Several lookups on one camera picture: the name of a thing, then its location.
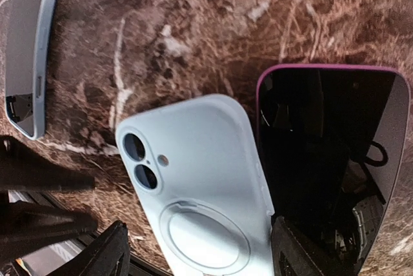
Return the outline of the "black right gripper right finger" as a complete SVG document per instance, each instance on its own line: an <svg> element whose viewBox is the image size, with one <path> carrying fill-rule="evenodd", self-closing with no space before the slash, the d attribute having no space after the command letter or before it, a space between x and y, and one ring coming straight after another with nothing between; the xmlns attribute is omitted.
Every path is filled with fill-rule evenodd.
<svg viewBox="0 0 413 276"><path fill-rule="evenodd" d="M272 227L272 255L274 275L326 275L321 252L282 216Z"/></svg>

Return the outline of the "purple phone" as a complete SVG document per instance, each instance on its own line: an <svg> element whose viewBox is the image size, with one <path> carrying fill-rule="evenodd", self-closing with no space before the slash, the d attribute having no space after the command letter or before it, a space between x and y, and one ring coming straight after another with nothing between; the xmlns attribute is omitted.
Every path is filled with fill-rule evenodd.
<svg viewBox="0 0 413 276"><path fill-rule="evenodd" d="M326 275L357 275L403 157L410 88L396 70L279 64L256 87L256 139L277 217L321 252Z"/></svg>

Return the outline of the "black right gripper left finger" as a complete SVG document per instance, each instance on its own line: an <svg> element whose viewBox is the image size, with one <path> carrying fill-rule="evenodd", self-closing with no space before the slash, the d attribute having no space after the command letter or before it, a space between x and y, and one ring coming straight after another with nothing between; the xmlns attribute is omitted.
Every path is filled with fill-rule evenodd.
<svg viewBox="0 0 413 276"><path fill-rule="evenodd" d="M79 255L50 275L128 275L130 246L128 228L122 221L113 222L96 240Z"/></svg>

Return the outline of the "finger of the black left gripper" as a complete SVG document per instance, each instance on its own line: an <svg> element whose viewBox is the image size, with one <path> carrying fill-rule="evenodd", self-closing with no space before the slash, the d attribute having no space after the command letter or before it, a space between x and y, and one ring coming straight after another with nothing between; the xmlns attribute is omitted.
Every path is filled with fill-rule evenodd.
<svg viewBox="0 0 413 276"><path fill-rule="evenodd" d="M9 263L51 244L97 229L88 213L34 203L1 205L1 262Z"/></svg>
<svg viewBox="0 0 413 276"><path fill-rule="evenodd" d="M14 137L1 138L1 190L70 192L95 188L90 175L54 164Z"/></svg>

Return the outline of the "light blue phone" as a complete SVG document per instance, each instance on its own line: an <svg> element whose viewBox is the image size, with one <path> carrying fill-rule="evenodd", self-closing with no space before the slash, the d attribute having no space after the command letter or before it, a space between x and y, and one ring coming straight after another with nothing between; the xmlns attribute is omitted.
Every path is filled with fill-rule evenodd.
<svg viewBox="0 0 413 276"><path fill-rule="evenodd" d="M248 116L205 95L124 119L116 144L174 275L272 275L274 214Z"/></svg>

